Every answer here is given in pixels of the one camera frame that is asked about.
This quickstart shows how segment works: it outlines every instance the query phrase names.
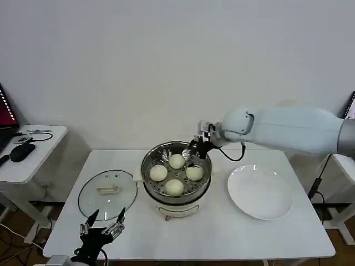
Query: computer mouse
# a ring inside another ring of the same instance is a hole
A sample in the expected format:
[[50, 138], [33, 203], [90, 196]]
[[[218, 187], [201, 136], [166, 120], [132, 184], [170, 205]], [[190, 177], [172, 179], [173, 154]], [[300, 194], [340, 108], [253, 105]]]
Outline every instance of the computer mouse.
[[24, 160], [36, 146], [32, 143], [24, 143], [16, 146], [10, 152], [10, 160], [13, 162], [21, 162]]

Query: steamed bun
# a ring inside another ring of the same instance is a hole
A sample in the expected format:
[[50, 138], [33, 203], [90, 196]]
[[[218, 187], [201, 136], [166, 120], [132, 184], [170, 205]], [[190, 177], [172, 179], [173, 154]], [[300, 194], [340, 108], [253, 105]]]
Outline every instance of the steamed bun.
[[202, 167], [188, 167], [186, 169], [186, 176], [192, 181], [198, 181], [204, 176]]
[[173, 169], [180, 169], [185, 164], [185, 158], [181, 154], [173, 154], [169, 157], [169, 165]]
[[166, 179], [168, 175], [168, 170], [163, 165], [155, 165], [150, 169], [149, 176], [155, 182], [160, 182]]
[[164, 187], [166, 194], [171, 196], [179, 196], [184, 191], [184, 185], [180, 180], [172, 179], [167, 181]]

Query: metal rim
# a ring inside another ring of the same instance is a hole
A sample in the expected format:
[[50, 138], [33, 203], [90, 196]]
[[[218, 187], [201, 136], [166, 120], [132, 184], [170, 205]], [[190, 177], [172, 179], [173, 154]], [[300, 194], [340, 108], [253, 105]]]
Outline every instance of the metal rim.
[[[127, 174], [129, 174], [129, 175], [132, 177], [132, 180], [133, 180], [133, 175], [132, 175], [131, 173], [129, 173], [129, 172], [127, 172], [127, 171], [124, 171], [124, 170], [121, 170], [121, 169], [106, 170], [106, 171], [100, 172], [100, 173], [96, 174], [94, 177], [90, 178], [90, 179], [83, 185], [82, 189], [81, 189], [80, 192], [79, 192], [79, 196], [78, 196], [78, 208], [79, 208], [79, 210], [80, 210], [80, 212], [82, 213], [83, 216], [89, 218], [89, 216], [86, 216], [86, 215], [84, 214], [84, 212], [83, 212], [82, 209], [80, 208], [80, 204], [79, 204], [80, 195], [82, 194], [82, 191], [83, 191], [84, 187], [85, 187], [92, 179], [96, 178], [97, 176], [101, 175], [102, 173], [106, 173], [106, 172], [110, 172], [110, 171], [120, 171], [120, 172], [127, 173]], [[138, 193], [137, 182], [134, 182], [134, 183], [135, 183], [135, 188], [136, 188], [136, 189], [135, 189], [135, 196], [134, 196], [134, 199], [133, 199], [132, 203], [131, 203], [128, 207], [126, 207], [126, 211], [132, 206], [133, 202], [134, 202], [135, 199], [137, 198], [137, 193]], [[119, 213], [118, 213], [116, 216], [114, 216], [114, 217], [112, 217], [112, 218], [110, 218], [110, 219], [107, 219], [107, 220], [97, 219], [97, 220], [95, 220], [95, 221], [99, 221], [99, 222], [102, 222], [102, 221], [109, 221], [109, 220], [112, 220], [112, 219], [114, 219], [114, 218], [117, 218], [118, 215], [119, 215]]]

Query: glass lid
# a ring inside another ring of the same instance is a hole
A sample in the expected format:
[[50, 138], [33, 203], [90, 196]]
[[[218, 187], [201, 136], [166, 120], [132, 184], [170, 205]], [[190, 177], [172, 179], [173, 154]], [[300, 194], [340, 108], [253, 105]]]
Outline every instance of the glass lid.
[[79, 209], [89, 217], [100, 210], [96, 221], [106, 221], [119, 215], [132, 205], [137, 195], [133, 176], [123, 170], [109, 170], [91, 178], [82, 188], [78, 198]]

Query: white plate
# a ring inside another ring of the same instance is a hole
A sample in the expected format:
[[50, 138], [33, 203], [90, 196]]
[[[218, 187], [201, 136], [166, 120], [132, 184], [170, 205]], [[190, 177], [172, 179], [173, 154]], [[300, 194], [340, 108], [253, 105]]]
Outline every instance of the white plate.
[[228, 178], [228, 192], [245, 213], [274, 220], [288, 214], [292, 207], [290, 186], [278, 173], [260, 165], [243, 165]]

